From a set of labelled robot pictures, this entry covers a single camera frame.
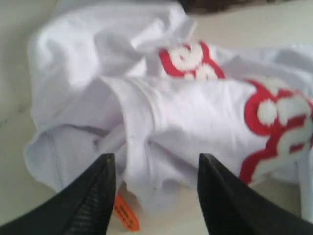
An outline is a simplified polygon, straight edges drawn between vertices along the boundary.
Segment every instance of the clothing pile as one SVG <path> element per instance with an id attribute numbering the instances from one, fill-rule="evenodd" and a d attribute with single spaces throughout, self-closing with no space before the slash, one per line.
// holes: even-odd
<path id="1" fill-rule="evenodd" d="M 312 215 L 313 46 L 188 44 L 195 23 L 178 3 L 58 4 L 28 44 L 33 177 L 60 191 L 114 153 L 117 188 L 150 212 L 196 188 L 211 153 L 247 184 L 299 183 Z"/>

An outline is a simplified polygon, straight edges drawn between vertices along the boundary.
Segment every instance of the dark object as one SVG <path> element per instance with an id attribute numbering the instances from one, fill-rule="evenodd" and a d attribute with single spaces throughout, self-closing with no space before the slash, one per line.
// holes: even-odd
<path id="1" fill-rule="evenodd" d="M 210 235 L 313 234 L 313 225 L 245 185 L 214 156 L 201 154 L 199 201 Z"/>
<path id="2" fill-rule="evenodd" d="M 104 235 L 114 199 L 114 154 L 105 154 L 61 193 L 0 227 L 0 235 Z"/>
<path id="3" fill-rule="evenodd" d="M 271 3 L 289 0 L 179 0 L 186 12 L 212 13 L 225 11 L 232 7 L 245 6 L 254 3 Z"/>

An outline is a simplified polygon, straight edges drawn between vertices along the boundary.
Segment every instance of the floor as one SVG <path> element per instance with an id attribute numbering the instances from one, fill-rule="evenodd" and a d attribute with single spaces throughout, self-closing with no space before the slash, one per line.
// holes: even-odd
<path id="1" fill-rule="evenodd" d="M 26 42 L 44 24 L 56 0 L 0 0 L 0 224 L 35 208 L 54 192 L 35 182 L 24 163 L 23 146 L 35 128 L 29 114 L 30 85 Z M 224 47 L 268 47 L 313 42 L 313 1 L 260 6 L 215 16 L 194 16 L 199 26 L 192 40 L 203 39 Z M 297 186 L 270 180 L 257 191 L 287 210 L 299 214 Z M 207 234 L 197 196 L 182 189 L 175 209 L 143 216 L 140 234 Z M 126 234 L 111 221 L 109 235 Z"/>

